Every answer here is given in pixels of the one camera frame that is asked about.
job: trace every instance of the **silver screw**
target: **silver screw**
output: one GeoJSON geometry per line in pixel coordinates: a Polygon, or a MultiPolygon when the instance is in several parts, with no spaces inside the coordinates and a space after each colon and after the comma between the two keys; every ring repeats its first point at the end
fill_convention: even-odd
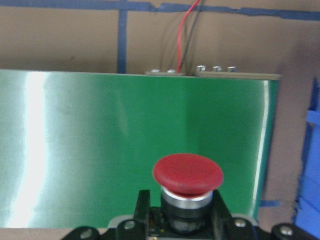
{"type": "Polygon", "coordinates": [[[197,72],[204,72],[205,70],[206,70],[206,66],[205,65],[196,66],[196,71],[197,72]]]}
{"type": "Polygon", "coordinates": [[[134,229],[135,225],[136,225],[136,224],[135,224],[134,221],[127,221],[127,222],[124,224],[124,229],[125,229],[125,230],[134,229]]]}
{"type": "Polygon", "coordinates": [[[226,69],[226,71],[227,71],[228,73],[236,73],[236,72],[238,72],[238,69],[237,69],[236,66],[228,66],[228,68],[226,69]]]}
{"type": "Polygon", "coordinates": [[[88,228],[87,230],[83,231],[81,234],[80,234],[80,238],[81,239],[88,239],[90,238],[92,235],[92,229],[91,228],[88,228]]]}
{"type": "Polygon", "coordinates": [[[294,232],[292,231],[291,227],[289,226],[281,226],[280,233],[286,236],[291,236],[294,232]]]}
{"type": "Polygon", "coordinates": [[[244,228],[247,225],[246,221],[241,218],[234,220],[234,224],[239,228],[244,228]]]}
{"type": "Polygon", "coordinates": [[[213,71],[213,72],[222,72],[222,67],[221,67],[221,66],[214,66],[214,67],[212,68],[212,71],[213,71]]]}

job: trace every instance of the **metal plate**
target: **metal plate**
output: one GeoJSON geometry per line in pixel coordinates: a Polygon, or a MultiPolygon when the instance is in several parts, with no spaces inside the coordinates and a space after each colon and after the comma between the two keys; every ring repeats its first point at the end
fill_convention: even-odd
{"type": "Polygon", "coordinates": [[[152,168],[195,153],[224,172],[231,212],[257,215],[278,82],[0,71],[0,227],[106,227],[152,168]]]}

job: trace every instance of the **bolt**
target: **bolt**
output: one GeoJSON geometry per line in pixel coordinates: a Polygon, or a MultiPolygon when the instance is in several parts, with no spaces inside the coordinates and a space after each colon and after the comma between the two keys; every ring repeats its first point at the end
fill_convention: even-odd
{"type": "Polygon", "coordinates": [[[247,225],[246,221],[241,218],[237,218],[236,220],[234,220],[234,224],[239,228],[244,228],[247,225]]]}
{"type": "Polygon", "coordinates": [[[236,66],[228,66],[228,68],[226,69],[226,71],[227,71],[228,73],[236,73],[236,72],[238,72],[238,69],[237,69],[236,66]]]}
{"type": "Polygon", "coordinates": [[[204,72],[205,70],[206,70],[206,66],[205,65],[196,66],[196,71],[197,72],[204,72]]]}
{"type": "Polygon", "coordinates": [[[221,66],[214,66],[214,67],[212,68],[212,71],[213,71],[213,72],[222,72],[222,67],[221,67],[221,66]]]}
{"type": "Polygon", "coordinates": [[[91,237],[91,235],[92,235],[92,229],[88,228],[87,230],[83,231],[80,234],[80,239],[88,239],[91,237]]]}
{"type": "Polygon", "coordinates": [[[125,230],[131,230],[131,229],[134,229],[135,228],[135,222],[134,221],[127,221],[125,224],[124,224],[124,229],[125,230]]]}
{"type": "Polygon", "coordinates": [[[294,232],[292,231],[291,227],[289,226],[281,226],[280,233],[286,236],[291,236],[294,232]]]}

